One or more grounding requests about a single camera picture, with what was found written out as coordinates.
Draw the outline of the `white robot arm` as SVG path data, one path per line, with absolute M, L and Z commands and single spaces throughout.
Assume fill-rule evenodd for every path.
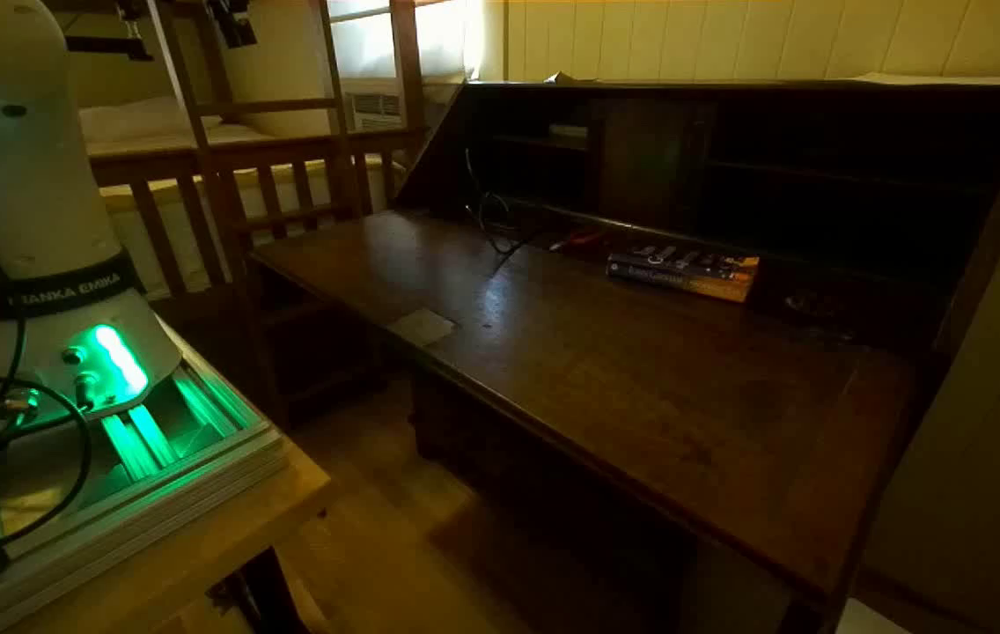
M 0 0 L 0 380 L 116 407 L 177 367 L 99 196 L 65 31 L 44 0 Z

